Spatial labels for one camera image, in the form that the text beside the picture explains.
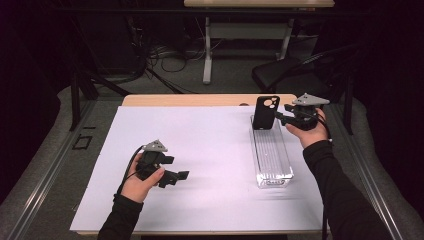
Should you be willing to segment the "black folding chair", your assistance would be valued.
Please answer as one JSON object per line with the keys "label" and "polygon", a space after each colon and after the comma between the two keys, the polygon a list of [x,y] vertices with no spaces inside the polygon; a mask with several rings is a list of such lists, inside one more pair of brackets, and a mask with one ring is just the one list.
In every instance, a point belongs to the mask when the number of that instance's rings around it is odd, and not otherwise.
{"label": "black folding chair", "polygon": [[316,53],[305,59],[286,57],[256,66],[252,79],[261,93],[304,93],[337,103],[344,99],[343,123],[352,134],[353,75],[360,47],[351,44]]}

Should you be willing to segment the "clear plastic box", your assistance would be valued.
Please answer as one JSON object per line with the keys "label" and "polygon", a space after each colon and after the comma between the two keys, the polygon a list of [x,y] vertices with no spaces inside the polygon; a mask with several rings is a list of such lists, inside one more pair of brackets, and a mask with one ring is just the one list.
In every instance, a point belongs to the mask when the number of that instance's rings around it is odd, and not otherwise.
{"label": "clear plastic box", "polygon": [[280,123],[267,130],[250,129],[257,186],[260,189],[285,188],[294,173],[287,154]]}

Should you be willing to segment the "black phone case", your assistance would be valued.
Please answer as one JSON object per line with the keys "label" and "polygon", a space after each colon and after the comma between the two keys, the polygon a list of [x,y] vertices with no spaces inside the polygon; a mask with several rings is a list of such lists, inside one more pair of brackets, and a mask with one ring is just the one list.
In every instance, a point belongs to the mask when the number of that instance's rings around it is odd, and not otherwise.
{"label": "black phone case", "polygon": [[274,96],[260,96],[257,98],[252,126],[254,130],[269,130],[275,119],[280,98]]}

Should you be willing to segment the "desk with white legs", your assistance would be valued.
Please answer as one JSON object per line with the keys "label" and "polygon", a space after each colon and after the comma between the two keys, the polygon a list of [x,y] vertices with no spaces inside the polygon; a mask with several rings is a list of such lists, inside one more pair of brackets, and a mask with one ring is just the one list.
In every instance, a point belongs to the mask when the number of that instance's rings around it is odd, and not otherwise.
{"label": "desk with white legs", "polygon": [[[332,8],[334,0],[184,0],[184,6],[196,10],[306,10],[307,12]],[[274,39],[282,40],[278,59],[285,57],[293,29],[294,19],[276,23],[258,20],[224,21],[205,18],[205,61],[203,83],[209,84],[212,78],[212,39]]]}

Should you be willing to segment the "black floor outlet frame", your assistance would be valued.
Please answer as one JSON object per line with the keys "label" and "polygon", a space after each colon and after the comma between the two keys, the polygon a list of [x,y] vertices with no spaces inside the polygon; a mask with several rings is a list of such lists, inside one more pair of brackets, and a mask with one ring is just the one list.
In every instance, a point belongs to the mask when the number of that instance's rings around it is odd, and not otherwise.
{"label": "black floor outlet frame", "polygon": [[86,150],[92,141],[92,136],[90,135],[79,135],[75,142],[72,145],[73,150]]}

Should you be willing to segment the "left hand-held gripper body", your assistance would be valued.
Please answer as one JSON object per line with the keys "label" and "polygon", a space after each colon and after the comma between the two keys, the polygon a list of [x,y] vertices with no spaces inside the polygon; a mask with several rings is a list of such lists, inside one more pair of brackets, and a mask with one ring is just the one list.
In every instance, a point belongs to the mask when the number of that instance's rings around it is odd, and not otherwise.
{"label": "left hand-held gripper body", "polygon": [[168,149],[160,140],[154,140],[144,145],[142,150],[142,156],[136,165],[136,174],[139,179],[146,180],[165,162],[165,152]]}

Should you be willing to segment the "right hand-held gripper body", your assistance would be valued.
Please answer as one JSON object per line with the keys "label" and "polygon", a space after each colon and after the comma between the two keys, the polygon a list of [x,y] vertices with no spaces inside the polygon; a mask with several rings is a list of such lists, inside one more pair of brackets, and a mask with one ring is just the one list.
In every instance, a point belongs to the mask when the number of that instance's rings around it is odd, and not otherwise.
{"label": "right hand-held gripper body", "polygon": [[304,93],[292,101],[294,109],[290,112],[293,114],[294,120],[291,125],[304,131],[315,128],[318,123],[316,108],[329,103],[330,101],[327,99]]}

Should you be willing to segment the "metal floor rail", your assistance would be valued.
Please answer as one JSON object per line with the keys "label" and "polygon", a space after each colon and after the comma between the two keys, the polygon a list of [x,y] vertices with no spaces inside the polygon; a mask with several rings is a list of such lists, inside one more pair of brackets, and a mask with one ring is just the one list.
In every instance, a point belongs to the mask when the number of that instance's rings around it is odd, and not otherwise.
{"label": "metal floor rail", "polygon": [[349,152],[353,157],[353,164],[355,165],[356,172],[359,175],[359,178],[362,182],[362,185],[367,193],[367,196],[373,205],[376,212],[379,214],[383,223],[389,230],[393,240],[404,240],[402,234],[400,233],[397,224],[394,221],[394,218],[387,206],[383,195],[381,194],[377,183],[371,173],[371,170],[366,162],[364,155],[362,154],[360,147],[356,143],[354,136],[350,135],[346,130],[346,127],[343,122],[343,110],[339,105],[330,105],[329,111],[335,118],[334,122],[341,132],[343,141],[349,147]]}
{"label": "metal floor rail", "polygon": [[20,240],[27,231],[95,105],[95,100],[83,104],[80,120],[73,130],[70,130],[66,117],[71,107],[61,106],[54,126],[0,205],[0,225],[4,227],[0,231],[0,240]]}

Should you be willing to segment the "person's left hand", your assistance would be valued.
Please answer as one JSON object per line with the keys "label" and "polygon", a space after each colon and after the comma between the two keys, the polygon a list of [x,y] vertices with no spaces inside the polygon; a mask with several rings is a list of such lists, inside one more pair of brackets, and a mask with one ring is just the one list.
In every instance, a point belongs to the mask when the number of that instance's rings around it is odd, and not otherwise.
{"label": "person's left hand", "polygon": [[164,175],[164,168],[157,169],[146,180],[141,180],[136,175],[137,162],[131,164],[128,176],[125,178],[121,195],[137,203],[142,203],[149,190],[155,186]]}

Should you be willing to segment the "black metal stand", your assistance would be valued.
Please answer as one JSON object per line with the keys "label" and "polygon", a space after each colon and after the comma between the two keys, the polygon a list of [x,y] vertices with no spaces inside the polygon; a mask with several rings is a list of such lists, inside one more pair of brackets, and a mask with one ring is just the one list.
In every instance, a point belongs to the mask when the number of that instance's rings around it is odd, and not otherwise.
{"label": "black metal stand", "polygon": [[80,93],[89,100],[95,101],[99,97],[99,92],[95,87],[96,83],[105,86],[109,90],[119,94],[120,96],[127,96],[129,91],[124,90],[117,84],[100,76],[91,66],[93,60],[88,54],[90,51],[88,44],[85,42],[84,36],[79,35],[79,41],[75,43],[75,48],[71,52],[72,64],[74,65],[74,75],[71,79],[71,110],[72,110],[72,123],[70,131],[74,131],[77,126],[82,122],[82,110]]}

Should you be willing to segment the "person's right hand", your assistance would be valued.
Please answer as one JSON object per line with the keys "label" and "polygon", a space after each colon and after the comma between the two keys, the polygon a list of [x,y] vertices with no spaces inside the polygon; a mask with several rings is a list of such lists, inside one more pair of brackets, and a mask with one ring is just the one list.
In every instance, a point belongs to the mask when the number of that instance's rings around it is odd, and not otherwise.
{"label": "person's right hand", "polygon": [[299,140],[303,148],[307,148],[308,146],[323,140],[328,139],[328,133],[324,126],[326,121],[326,117],[324,112],[317,108],[316,109],[320,122],[317,123],[314,129],[303,131],[301,129],[296,128],[291,124],[286,124],[286,129],[293,135],[295,135]]}

